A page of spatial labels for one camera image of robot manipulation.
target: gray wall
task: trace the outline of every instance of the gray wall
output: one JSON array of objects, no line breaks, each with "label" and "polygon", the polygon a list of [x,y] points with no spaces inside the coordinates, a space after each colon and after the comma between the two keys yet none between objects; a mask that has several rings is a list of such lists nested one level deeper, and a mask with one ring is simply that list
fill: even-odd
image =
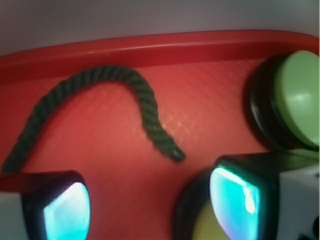
[{"label": "gray wall", "polygon": [[0,55],[116,37],[212,30],[319,36],[319,0],[0,0]]}]

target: twisted rope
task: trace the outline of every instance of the twisted rope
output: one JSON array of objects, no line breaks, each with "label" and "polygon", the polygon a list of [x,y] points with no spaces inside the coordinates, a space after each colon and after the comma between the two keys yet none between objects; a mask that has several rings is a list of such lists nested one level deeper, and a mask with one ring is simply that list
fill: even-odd
[{"label": "twisted rope", "polygon": [[154,91],[150,88],[148,82],[137,71],[130,68],[119,65],[104,65],[83,71],[61,81],[40,99],[27,119],[17,143],[4,161],[1,171],[12,173],[21,168],[35,145],[45,122],[64,100],[90,84],[113,80],[125,82],[134,90],[141,107],[143,127],[155,147],[174,161],[182,161],[185,154],[176,145],[174,139],[162,128],[158,119],[158,104],[155,100]]}]

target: rope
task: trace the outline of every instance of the rope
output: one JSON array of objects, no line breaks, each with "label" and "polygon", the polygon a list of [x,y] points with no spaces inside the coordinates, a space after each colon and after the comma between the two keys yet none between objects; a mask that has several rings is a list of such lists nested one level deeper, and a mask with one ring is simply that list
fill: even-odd
[{"label": "rope", "polygon": [[27,119],[17,143],[4,161],[1,171],[12,173],[17,172],[22,167],[27,161],[45,122],[64,100],[91,84],[114,80],[125,82],[134,90],[141,107],[143,127],[154,146],[174,161],[182,161],[185,154],[176,145],[174,139],[162,128],[158,119],[158,104],[155,100],[154,91],[150,88],[148,82],[137,71],[130,68],[119,65],[104,65],[83,71],[61,81],[40,99]]}]

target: green button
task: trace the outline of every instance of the green button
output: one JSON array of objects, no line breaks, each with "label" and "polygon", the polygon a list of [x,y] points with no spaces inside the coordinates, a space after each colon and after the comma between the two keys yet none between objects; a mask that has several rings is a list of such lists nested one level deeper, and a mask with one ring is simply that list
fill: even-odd
[{"label": "green button", "polygon": [[319,147],[319,57],[297,51],[279,68],[274,97],[291,132],[311,148]]},{"label": "green button", "polygon": [[216,219],[211,201],[202,207],[193,228],[193,240],[228,240],[229,238]]}]

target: plastic tray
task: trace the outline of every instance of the plastic tray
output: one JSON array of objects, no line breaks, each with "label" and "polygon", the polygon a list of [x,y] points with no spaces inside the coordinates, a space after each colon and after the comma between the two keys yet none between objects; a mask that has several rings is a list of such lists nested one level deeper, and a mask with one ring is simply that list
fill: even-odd
[{"label": "plastic tray", "polygon": [[142,128],[133,92],[117,82],[91,86],[48,121],[25,172],[76,170],[92,207],[89,239],[170,239],[178,195],[217,157],[264,152],[247,124],[244,87],[264,59],[308,50],[316,37],[281,31],[165,34],[52,46],[0,57],[0,163],[34,104],[81,70],[120,64],[155,92],[159,118],[185,151],[162,156]]}]

